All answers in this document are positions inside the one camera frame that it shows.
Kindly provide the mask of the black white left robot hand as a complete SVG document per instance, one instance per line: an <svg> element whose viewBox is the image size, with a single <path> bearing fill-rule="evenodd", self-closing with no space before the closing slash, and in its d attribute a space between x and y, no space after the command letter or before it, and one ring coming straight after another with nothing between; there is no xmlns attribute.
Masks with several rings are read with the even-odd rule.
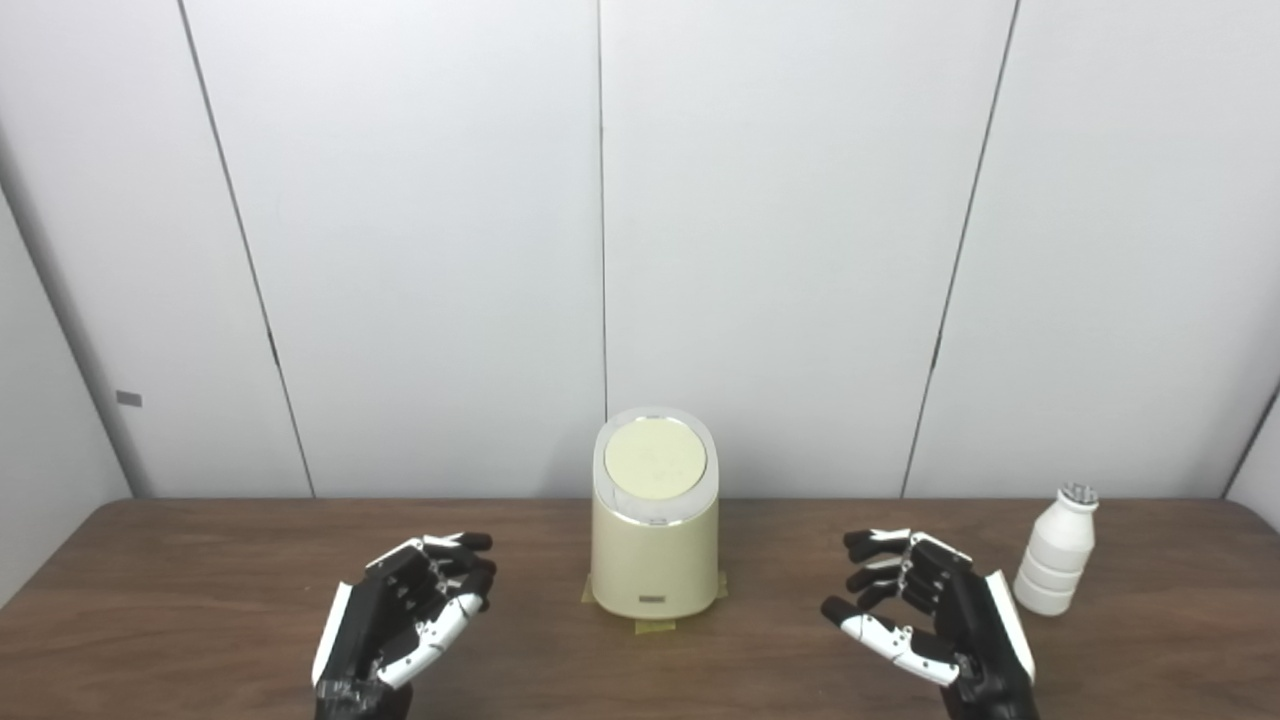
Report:
<svg viewBox="0 0 1280 720"><path fill-rule="evenodd" d="M406 719L412 682L488 611L488 533L415 536L339 583L311 670L316 719Z"/></svg>

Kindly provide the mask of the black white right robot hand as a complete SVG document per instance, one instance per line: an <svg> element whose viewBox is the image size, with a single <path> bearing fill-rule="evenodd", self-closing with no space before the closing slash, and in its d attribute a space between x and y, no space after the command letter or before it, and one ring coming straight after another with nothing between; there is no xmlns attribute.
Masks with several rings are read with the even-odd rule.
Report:
<svg viewBox="0 0 1280 720"><path fill-rule="evenodd" d="M1038 719L1036 661L1005 575L919 530L844 534L854 601L820 612L893 666L940 688L951 719Z"/></svg>

